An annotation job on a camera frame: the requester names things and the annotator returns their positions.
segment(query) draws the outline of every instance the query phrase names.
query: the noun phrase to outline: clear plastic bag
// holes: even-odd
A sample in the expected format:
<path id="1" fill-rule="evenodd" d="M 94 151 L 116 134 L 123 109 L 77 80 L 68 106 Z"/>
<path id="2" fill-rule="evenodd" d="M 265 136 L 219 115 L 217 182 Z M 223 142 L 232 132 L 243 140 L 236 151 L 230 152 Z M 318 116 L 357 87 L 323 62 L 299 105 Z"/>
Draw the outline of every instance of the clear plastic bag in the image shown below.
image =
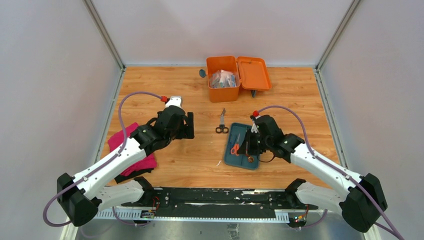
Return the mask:
<path id="1" fill-rule="evenodd" d="M 209 86 L 213 89 L 234 88 L 237 86 L 236 76 L 230 71 L 216 71 L 209 79 Z"/>

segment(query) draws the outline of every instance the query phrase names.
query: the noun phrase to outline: wooden table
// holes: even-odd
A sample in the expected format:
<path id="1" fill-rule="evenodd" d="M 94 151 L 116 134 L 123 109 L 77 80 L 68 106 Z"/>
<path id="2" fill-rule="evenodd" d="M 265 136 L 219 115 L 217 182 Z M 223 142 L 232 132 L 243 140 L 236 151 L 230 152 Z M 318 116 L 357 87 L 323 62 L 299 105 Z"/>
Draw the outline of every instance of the wooden table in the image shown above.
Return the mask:
<path id="1" fill-rule="evenodd" d="M 296 178 L 303 178 L 319 186 L 326 186 L 306 170 L 274 159 L 260 163 L 257 170 L 229 166 L 223 159 L 227 134 L 215 133 L 220 114 L 226 109 L 225 125 L 233 122 L 252 124 L 249 116 L 254 110 L 269 105 L 284 105 L 294 110 L 304 121 L 311 145 L 317 151 L 338 161 L 326 114 L 312 68 L 269 67 L 272 89 L 258 92 L 252 98 L 249 90 L 240 90 L 237 101 L 212 103 L 209 101 L 207 80 L 199 77 L 200 67 L 128 67 L 118 97 L 118 103 L 129 93 L 148 91 L 160 96 L 182 96 L 183 109 L 194 112 L 194 139 L 175 140 L 168 147 L 154 153 L 157 168 L 143 176 L 154 187 L 204 188 L 261 188 L 284 189 Z M 116 105 L 108 135 L 119 132 Z M 148 95 L 134 95 L 122 107 L 126 126 L 137 122 L 143 125 L 163 110 L 164 103 Z M 268 109 L 262 113 L 275 118 L 284 133 L 303 138 L 302 129 L 294 116 L 283 109 Z M 102 157 L 109 153 L 105 143 Z M 272 153 L 261 156 L 269 160 Z"/>

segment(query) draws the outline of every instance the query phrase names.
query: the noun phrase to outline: orange plastic container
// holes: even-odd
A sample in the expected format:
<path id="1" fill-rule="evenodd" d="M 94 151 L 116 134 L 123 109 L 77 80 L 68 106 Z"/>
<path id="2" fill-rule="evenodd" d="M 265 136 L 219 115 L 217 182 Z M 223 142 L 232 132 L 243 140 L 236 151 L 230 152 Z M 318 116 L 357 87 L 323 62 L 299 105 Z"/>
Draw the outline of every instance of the orange plastic container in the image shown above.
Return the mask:
<path id="1" fill-rule="evenodd" d="M 212 103 L 233 102 L 239 97 L 240 86 L 248 90 L 268 91 L 271 81 L 265 61 L 257 57 L 213 56 L 206 59 L 207 86 Z M 234 73 L 236 87 L 211 88 L 209 79 L 214 73 L 225 70 Z"/>

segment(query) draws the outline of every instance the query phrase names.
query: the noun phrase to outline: red towel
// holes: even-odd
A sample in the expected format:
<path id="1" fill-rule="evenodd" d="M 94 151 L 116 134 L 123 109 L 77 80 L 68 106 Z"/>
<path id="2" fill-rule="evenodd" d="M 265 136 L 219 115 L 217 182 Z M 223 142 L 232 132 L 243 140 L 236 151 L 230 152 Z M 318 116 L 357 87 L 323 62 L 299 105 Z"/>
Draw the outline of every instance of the red towel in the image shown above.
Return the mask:
<path id="1" fill-rule="evenodd" d="M 127 126 L 125 128 L 126 135 L 129 136 L 137 127 L 138 123 L 134 122 L 133 124 Z M 124 142 L 124 133 L 121 131 L 115 133 L 113 136 L 109 138 L 107 144 L 109 145 L 109 151 L 112 152 L 117 147 L 119 147 Z M 130 173 L 134 171 L 139 171 L 143 169 L 154 169 L 158 164 L 156 163 L 155 156 L 153 154 L 148 155 L 144 159 L 140 159 L 140 161 L 134 163 L 127 169 L 125 169 L 120 175 L 128 176 Z"/>

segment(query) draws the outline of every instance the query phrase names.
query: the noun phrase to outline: robotic arm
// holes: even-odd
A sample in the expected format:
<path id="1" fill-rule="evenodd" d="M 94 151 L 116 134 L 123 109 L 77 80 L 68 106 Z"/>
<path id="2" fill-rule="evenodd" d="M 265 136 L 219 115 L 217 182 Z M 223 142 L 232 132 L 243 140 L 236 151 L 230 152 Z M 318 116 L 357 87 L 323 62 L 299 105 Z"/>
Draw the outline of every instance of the robotic arm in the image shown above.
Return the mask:
<path id="1" fill-rule="evenodd" d="M 315 186 L 298 178 L 286 188 L 286 192 L 293 195 L 295 203 L 311 204 L 338 213 L 351 227 L 365 233 L 377 221 L 380 213 L 351 181 L 355 180 L 371 194 L 383 211 L 387 209 L 383 189 L 377 177 L 370 173 L 362 176 L 334 163 L 309 148 L 300 137 L 292 133 L 284 134 L 274 118 L 269 115 L 257 115 L 251 118 L 254 124 L 252 131 L 248 132 L 249 136 L 246 136 L 249 155 L 271 151 L 274 157 L 308 170 L 333 188 Z M 239 150 L 239 153 L 245 152 L 245 149 Z"/>
<path id="2" fill-rule="evenodd" d="M 153 188 L 143 177 L 117 186 L 105 185 L 134 163 L 168 146 L 172 140 L 194 138 L 193 113 L 188 112 L 186 116 L 182 103 L 180 96 L 172 96 L 165 104 L 165 109 L 158 112 L 157 117 L 130 134 L 122 151 L 119 149 L 123 144 L 74 176 L 64 173 L 57 179 L 58 193 L 73 184 L 74 180 L 84 179 L 57 199 L 76 227 L 88 223 L 97 212 L 104 209 L 151 199 L 152 196 L 147 193 Z M 115 154 L 117 157 L 107 164 Z M 86 177 L 102 165 L 103 168 L 89 178 Z"/>

